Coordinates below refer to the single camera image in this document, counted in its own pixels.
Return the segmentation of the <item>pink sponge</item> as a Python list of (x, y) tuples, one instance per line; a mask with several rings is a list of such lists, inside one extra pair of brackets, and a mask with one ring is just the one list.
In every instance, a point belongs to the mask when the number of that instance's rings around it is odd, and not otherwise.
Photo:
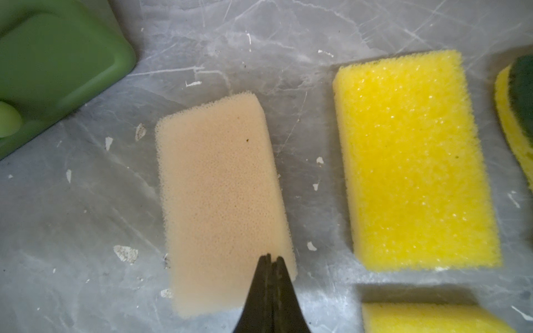
[(265, 112), (243, 92), (162, 118), (155, 129), (174, 309), (241, 307), (258, 260), (296, 257)]

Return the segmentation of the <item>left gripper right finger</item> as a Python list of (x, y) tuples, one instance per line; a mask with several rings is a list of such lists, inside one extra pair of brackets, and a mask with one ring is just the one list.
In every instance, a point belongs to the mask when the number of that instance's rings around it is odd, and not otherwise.
[(273, 263), (273, 331), (311, 333), (282, 257)]

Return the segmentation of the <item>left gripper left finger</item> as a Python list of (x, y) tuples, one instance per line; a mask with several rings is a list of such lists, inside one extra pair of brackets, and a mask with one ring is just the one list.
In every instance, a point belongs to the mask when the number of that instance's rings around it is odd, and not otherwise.
[(272, 332), (272, 260), (258, 260), (242, 314), (234, 332)]

